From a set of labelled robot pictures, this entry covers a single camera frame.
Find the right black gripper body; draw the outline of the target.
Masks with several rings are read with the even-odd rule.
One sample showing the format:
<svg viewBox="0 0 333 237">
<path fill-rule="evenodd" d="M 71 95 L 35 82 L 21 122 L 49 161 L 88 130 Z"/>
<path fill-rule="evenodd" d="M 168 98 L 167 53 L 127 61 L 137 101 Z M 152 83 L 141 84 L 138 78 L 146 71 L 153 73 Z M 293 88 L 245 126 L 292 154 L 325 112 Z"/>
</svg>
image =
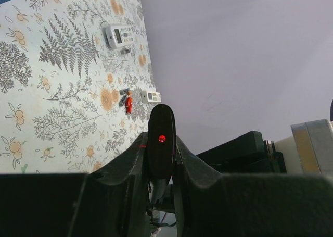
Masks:
<svg viewBox="0 0 333 237">
<path fill-rule="evenodd" d="M 287 173 L 283 154 L 276 150 L 275 143 L 270 140 L 264 140 L 263 143 L 269 158 L 271 171 L 273 173 Z"/>
</svg>

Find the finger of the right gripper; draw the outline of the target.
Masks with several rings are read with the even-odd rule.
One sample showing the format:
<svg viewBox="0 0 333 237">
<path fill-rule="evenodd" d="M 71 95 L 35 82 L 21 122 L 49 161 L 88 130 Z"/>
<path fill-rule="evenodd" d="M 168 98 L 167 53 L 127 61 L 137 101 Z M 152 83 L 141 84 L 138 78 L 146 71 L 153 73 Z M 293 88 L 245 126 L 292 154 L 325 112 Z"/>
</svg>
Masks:
<svg viewBox="0 0 333 237">
<path fill-rule="evenodd" d="M 241 157 L 263 157 L 263 137 L 258 131 L 250 131 L 233 140 L 197 155 L 201 160 L 230 160 Z"/>
<path fill-rule="evenodd" d="M 209 160 L 208 165 L 220 173 L 270 173 L 271 164 L 267 158 L 234 158 Z"/>
</svg>

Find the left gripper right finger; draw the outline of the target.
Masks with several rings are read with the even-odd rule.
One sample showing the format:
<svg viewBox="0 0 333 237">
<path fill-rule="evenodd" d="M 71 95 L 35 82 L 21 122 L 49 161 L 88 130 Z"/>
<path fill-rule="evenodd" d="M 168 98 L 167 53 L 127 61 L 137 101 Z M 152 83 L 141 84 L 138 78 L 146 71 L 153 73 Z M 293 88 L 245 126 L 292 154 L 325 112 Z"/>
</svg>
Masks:
<svg viewBox="0 0 333 237">
<path fill-rule="evenodd" d="M 177 139 L 178 236 L 332 236 L 332 178 L 219 173 Z"/>
</svg>

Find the black remote control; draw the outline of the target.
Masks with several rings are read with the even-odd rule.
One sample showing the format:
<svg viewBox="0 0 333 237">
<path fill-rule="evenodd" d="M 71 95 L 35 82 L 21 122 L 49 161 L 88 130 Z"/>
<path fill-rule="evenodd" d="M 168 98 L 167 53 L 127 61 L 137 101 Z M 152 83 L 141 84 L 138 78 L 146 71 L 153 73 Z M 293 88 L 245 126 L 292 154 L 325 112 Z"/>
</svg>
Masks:
<svg viewBox="0 0 333 237">
<path fill-rule="evenodd" d="M 162 199 L 172 176 L 176 153 L 175 118 L 165 104 L 153 108 L 148 122 L 147 157 L 149 165 L 150 202 Z"/>
</svg>

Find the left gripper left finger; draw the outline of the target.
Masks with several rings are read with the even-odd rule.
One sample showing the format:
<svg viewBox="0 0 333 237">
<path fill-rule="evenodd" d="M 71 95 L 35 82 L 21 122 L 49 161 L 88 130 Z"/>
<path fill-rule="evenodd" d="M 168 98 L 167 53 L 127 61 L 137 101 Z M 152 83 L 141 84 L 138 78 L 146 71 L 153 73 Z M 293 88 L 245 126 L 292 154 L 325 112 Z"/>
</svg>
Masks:
<svg viewBox="0 0 333 237">
<path fill-rule="evenodd" d="M 146 236 L 147 141 L 90 174 L 1 175 L 1 236 Z"/>
</svg>

